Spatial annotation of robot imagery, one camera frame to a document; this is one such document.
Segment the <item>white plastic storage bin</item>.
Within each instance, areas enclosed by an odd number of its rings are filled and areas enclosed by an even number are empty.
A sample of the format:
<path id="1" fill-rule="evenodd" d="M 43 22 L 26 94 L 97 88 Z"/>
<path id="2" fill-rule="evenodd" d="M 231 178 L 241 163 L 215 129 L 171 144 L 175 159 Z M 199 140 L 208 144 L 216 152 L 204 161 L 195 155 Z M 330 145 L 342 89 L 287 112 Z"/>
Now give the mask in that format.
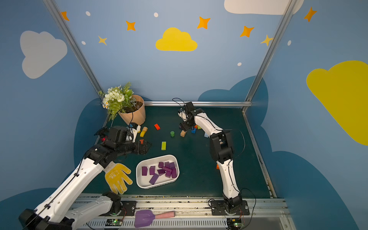
<path id="1" fill-rule="evenodd" d="M 136 167 L 136 183 L 142 189 L 173 183 L 179 175 L 178 161 L 173 155 L 143 160 Z"/>

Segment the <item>dark purple block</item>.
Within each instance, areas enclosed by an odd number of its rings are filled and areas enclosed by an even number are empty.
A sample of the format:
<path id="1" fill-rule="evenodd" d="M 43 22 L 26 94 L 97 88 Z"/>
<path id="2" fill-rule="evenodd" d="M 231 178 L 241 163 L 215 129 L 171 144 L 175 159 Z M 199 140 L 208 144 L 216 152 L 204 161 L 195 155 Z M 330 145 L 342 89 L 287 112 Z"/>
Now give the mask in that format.
<path id="1" fill-rule="evenodd" d="M 161 176 L 161 175 L 166 174 L 166 171 L 165 171 L 164 169 L 159 169 L 159 170 L 157 171 L 157 173 L 158 173 L 158 175 L 159 175 L 159 176 Z"/>

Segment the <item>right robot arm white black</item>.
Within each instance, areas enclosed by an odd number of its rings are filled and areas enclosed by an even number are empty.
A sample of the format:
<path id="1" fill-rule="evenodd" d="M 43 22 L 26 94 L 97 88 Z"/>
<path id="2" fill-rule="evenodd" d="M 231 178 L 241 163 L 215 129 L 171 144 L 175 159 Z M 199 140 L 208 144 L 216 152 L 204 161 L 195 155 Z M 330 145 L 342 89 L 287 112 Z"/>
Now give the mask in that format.
<path id="1" fill-rule="evenodd" d="M 234 213 L 242 205 L 242 195 L 237 186 L 233 168 L 234 144 L 231 132 L 216 125 L 202 109 L 196 109 L 192 102 L 184 103 L 178 110 L 183 120 L 183 131 L 199 126 L 209 136 L 209 152 L 217 163 L 223 184 L 224 208 L 227 213 Z"/>

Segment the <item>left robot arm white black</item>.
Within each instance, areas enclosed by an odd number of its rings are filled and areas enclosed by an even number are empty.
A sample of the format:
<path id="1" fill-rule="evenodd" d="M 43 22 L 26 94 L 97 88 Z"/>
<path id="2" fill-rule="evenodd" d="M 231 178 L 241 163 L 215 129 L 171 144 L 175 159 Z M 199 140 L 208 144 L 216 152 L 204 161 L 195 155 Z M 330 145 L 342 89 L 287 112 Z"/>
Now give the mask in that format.
<path id="1" fill-rule="evenodd" d="M 124 214 L 120 196 L 106 192 L 82 207 L 71 210 L 74 201 L 101 172 L 117 166 L 117 157 L 126 154 L 145 155 L 150 143 L 136 139 L 140 125 L 104 127 L 97 135 L 106 135 L 102 143 L 92 146 L 72 174 L 35 209 L 25 209 L 19 216 L 24 230 L 76 230 L 100 215 Z"/>

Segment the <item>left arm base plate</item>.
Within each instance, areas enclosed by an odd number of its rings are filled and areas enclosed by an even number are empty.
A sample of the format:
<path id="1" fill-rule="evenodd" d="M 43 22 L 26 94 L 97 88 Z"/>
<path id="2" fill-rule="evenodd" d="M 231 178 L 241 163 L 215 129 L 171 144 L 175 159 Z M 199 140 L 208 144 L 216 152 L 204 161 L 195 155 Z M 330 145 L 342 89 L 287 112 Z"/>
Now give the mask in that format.
<path id="1" fill-rule="evenodd" d="M 114 201 L 108 213 L 110 216 L 134 216 L 136 201 Z"/>

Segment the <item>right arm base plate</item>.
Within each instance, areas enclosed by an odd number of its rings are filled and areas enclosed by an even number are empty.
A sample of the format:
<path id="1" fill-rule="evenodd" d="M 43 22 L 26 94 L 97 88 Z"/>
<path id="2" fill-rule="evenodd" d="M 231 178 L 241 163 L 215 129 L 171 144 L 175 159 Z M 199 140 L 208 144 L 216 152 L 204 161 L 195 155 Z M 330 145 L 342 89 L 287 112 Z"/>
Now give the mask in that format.
<path id="1" fill-rule="evenodd" d="M 243 201 L 235 207 L 228 206 L 224 200 L 210 199 L 208 201 L 211 213 L 213 216 L 249 216 L 250 209 L 247 201 Z"/>

